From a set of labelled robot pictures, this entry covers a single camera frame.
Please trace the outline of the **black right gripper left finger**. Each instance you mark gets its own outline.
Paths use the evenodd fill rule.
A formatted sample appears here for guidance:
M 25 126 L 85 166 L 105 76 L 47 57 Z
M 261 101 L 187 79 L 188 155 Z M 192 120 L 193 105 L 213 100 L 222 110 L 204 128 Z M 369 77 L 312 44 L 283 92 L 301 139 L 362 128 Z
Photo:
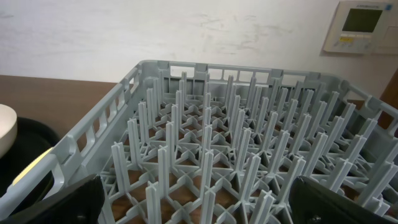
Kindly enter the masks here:
M 37 204 L 2 220 L 3 224 L 94 224 L 105 200 L 99 175 L 89 175 Z

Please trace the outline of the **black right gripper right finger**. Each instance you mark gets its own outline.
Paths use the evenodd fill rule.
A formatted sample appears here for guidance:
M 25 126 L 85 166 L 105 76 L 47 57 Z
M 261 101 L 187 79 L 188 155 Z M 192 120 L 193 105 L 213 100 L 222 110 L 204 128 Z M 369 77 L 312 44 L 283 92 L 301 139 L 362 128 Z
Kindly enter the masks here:
M 302 175 L 292 183 L 289 205 L 294 224 L 393 224 Z

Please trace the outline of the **large cream bowl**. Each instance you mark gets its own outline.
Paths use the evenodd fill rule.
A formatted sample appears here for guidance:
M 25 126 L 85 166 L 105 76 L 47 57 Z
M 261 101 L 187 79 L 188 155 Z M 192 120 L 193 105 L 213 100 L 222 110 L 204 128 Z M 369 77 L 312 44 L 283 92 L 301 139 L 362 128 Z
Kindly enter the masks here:
M 12 147 L 17 136 L 17 113 L 1 104 L 1 157 Z

